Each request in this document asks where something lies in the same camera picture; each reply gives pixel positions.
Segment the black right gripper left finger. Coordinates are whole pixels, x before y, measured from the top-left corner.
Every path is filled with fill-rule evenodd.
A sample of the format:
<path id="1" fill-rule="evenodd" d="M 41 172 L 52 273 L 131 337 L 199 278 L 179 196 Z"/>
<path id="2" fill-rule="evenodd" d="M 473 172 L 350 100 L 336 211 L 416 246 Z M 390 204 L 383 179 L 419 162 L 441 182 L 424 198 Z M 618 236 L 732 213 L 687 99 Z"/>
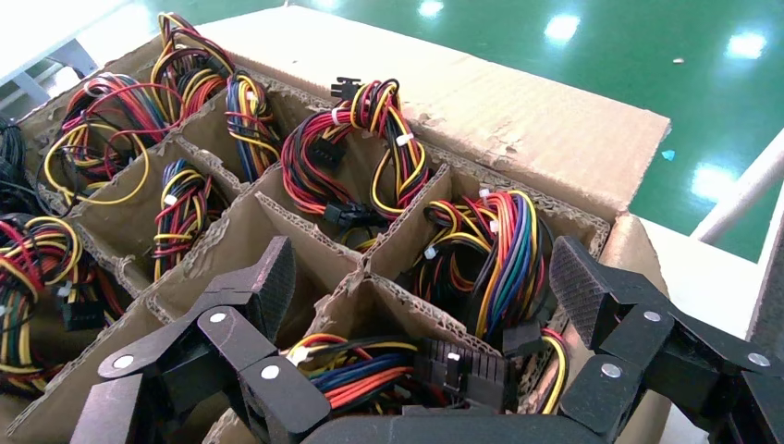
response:
<path id="1" fill-rule="evenodd" d="M 72 441 L 167 443 L 222 394 L 258 442 L 302 442 L 331 406 L 276 346 L 295 284 L 285 236 L 256 264 L 215 277 L 178 320 L 103 360 Z"/>

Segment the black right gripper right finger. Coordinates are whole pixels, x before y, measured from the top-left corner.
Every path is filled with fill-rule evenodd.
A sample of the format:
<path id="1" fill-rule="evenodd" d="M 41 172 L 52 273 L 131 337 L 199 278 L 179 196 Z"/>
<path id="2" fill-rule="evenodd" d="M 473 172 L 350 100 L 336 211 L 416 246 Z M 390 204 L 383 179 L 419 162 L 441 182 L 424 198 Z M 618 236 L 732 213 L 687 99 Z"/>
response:
<path id="1" fill-rule="evenodd" d="M 783 439 L 783 363 L 677 308 L 645 276 L 599 264 L 557 238 L 550 287 L 592 356 L 559 405 L 598 442 L 615 441 L 655 392 L 712 443 Z"/>

